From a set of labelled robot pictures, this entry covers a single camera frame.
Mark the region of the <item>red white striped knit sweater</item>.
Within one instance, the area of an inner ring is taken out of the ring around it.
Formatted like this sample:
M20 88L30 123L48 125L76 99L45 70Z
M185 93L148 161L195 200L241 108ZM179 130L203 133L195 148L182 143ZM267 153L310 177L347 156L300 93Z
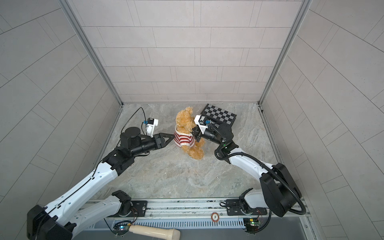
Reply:
M178 147L187 146L193 147L195 145L195 137L192 134L181 133L177 130L175 126L174 141Z

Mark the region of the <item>tan plush teddy bear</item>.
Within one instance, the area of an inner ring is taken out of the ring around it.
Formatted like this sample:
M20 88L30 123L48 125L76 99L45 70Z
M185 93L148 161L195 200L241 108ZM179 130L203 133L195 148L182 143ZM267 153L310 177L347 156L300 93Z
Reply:
M187 107L184 110L181 110L176 116L177 130L181 133L192 134L192 129L196 126L194 119L193 107ZM181 149L191 158L202 160L204 157L204 144L204 140L201 140L199 143L195 140L195 145L193 147L182 146Z

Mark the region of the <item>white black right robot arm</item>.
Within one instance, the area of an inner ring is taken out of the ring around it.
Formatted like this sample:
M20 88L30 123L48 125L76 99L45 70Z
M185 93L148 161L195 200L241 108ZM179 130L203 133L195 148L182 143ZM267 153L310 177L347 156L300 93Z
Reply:
M215 150L218 160L241 168L260 182L260 190L251 188L239 197L238 207L244 214L250 215L258 208L269 209L278 217L283 217L287 212L306 214L302 194L286 166L265 163L244 152L234 143L230 125L220 124L216 127L212 121L198 120L192 133L197 141L204 138L218 144Z

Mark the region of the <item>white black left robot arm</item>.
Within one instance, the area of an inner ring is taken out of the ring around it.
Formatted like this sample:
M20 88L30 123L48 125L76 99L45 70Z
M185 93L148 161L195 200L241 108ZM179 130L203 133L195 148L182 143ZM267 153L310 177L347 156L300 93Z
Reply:
M115 214L126 216L131 211L131 197L116 191L105 200L80 208L101 188L120 176L135 158L166 147L173 134L142 135L137 127L120 135L120 146L106 155L96 168L56 200L45 207L36 205L27 214L27 238L30 240L71 240L80 232Z

